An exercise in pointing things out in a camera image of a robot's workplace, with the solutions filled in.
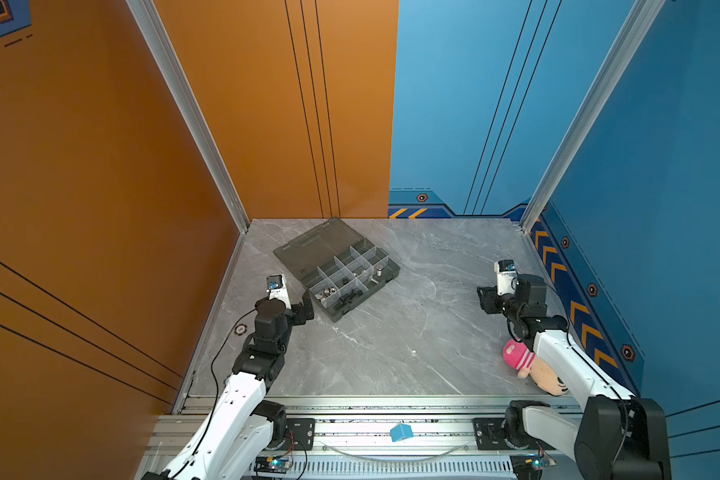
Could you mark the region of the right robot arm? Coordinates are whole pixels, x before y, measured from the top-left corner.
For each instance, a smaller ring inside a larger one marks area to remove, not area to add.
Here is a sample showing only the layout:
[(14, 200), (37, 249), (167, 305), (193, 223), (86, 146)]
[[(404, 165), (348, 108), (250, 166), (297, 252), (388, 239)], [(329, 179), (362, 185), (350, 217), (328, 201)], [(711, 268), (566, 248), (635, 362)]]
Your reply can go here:
[(548, 371), (546, 388), (569, 393), (582, 410), (569, 420), (539, 401), (512, 401), (503, 430), (515, 449), (547, 444), (577, 464), (584, 479), (669, 479), (666, 418), (657, 402), (641, 398), (586, 356), (570, 322), (547, 313), (548, 285), (519, 274), (511, 260), (495, 265), (496, 283), (477, 290), (487, 314), (501, 314), (511, 336), (505, 359), (519, 376)]

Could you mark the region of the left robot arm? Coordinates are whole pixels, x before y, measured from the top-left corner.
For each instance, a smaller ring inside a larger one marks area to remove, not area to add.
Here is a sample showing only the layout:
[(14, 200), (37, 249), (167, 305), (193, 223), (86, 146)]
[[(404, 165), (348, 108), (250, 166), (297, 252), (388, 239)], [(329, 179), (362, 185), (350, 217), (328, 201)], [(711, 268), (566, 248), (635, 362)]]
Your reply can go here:
[(312, 320), (314, 307), (309, 293), (293, 304), (282, 287), (258, 300), (253, 312), (253, 333), (217, 387), (209, 414), (167, 466), (144, 479), (240, 479), (262, 451), (286, 438), (285, 406), (265, 396), (283, 369), (293, 328)]

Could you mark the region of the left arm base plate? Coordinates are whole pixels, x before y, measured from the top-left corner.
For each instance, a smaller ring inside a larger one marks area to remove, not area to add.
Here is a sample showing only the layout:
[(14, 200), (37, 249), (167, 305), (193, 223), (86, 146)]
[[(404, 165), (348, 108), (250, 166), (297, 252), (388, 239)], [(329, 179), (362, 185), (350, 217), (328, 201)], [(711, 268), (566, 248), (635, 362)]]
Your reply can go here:
[(266, 447), (267, 451), (285, 452), (293, 445), (296, 450), (311, 451), (315, 439), (315, 419), (287, 417), (275, 426), (274, 436)]

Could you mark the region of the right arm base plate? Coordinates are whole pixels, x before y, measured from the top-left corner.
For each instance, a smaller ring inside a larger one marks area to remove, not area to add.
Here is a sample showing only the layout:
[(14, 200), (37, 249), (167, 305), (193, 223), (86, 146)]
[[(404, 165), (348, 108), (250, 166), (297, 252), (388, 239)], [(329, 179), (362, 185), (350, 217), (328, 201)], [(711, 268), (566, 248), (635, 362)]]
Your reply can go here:
[(479, 417), (472, 420), (474, 438), (480, 451), (487, 450), (552, 450), (544, 442), (533, 440), (530, 443), (515, 445), (507, 437), (505, 419), (494, 417)]

